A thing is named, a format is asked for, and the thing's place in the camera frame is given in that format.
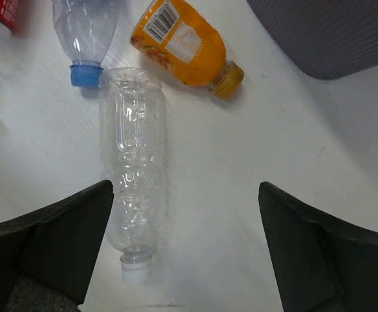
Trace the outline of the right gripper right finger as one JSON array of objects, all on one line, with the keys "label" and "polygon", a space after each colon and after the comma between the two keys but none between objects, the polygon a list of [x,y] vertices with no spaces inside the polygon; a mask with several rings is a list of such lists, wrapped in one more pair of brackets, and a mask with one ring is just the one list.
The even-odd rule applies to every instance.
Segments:
[{"label": "right gripper right finger", "polygon": [[284,311],[378,311],[378,232],[270,182],[258,203]]}]

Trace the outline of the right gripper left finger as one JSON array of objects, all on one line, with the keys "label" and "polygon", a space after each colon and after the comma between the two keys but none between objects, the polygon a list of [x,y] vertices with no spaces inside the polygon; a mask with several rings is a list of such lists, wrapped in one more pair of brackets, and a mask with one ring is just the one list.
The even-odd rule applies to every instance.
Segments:
[{"label": "right gripper left finger", "polygon": [[0,223],[0,311],[78,311],[113,204],[100,181]]}]

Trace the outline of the clear unlabelled plastic bottle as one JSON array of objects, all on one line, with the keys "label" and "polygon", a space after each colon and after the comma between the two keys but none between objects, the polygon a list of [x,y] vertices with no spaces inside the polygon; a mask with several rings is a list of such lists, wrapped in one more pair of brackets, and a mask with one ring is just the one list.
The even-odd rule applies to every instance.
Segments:
[{"label": "clear unlabelled plastic bottle", "polygon": [[114,192],[107,240],[120,252],[122,279],[144,283],[167,208],[165,97],[142,68],[105,71],[99,88],[100,153]]}]

